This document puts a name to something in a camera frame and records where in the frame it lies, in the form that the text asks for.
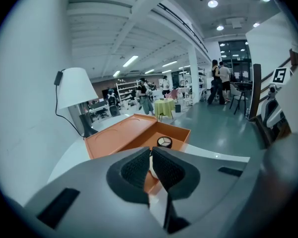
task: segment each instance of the white lampshade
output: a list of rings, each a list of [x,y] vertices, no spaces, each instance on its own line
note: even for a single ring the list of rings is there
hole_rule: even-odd
[[[63,71],[58,94],[59,109],[97,98],[98,96],[83,68],[69,68]]]

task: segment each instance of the black pants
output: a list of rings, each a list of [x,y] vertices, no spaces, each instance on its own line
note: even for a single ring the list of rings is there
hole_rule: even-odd
[[[162,91],[162,94],[163,94],[164,97],[165,97],[166,94],[169,94],[169,93],[170,93],[169,90],[163,90],[163,91]]]
[[[211,95],[208,98],[208,103],[211,104],[215,94],[219,93],[219,97],[220,97],[220,104],[223,105],[225,104],[225,100],[223,98],[223,92],[222,92],[222,81],[221,80],[214,80],[213,81],[213,92],[211,93]]]

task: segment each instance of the man in white shirt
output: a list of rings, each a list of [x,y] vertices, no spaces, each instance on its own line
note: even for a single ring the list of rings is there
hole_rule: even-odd
[[[229,84],[230,71],[229,71],[229,68],[227,68],[223,65],[222,61],[220,61],[220,77],[221,77],[222,85],[223,85],[223,97],[227,101],[230,101],[229,100],[229,97],[230,97],[230,84]]]
[[[165,97],[166,94],[170,93],[170,82],[168,80],[168,77],[165,75],[163,77],[163,85],[162,85],[162,94]]]

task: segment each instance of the pink chair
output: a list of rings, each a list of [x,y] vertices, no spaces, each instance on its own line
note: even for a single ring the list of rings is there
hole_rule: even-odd
[[[173,89],[169,94],[166,94],[165,97],[172,98],[178,102],[178,89]]]

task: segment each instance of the yellow-green tablecloth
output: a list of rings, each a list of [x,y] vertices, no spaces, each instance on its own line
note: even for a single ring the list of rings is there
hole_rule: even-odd
[[[163,114],[164,116],[172,117],[171,111],[175,110],[175,103],[173,99],[157,100],[154,102],[154,113],[155,117],[159,119],[159,115]]]

